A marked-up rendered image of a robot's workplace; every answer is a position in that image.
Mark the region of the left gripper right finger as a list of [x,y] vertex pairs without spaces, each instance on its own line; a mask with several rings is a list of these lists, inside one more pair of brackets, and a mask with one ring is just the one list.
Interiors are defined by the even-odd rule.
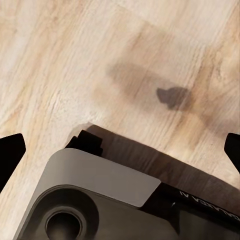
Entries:
[[228,158],[234,164],[240,173],[240,135],[235,133],[228,133],[225,140],[224,151]]

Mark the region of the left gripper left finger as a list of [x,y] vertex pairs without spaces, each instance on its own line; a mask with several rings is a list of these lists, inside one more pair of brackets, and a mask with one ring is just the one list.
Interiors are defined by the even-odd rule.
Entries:
[[0,194],[25,153],[22,133],[0,138]]

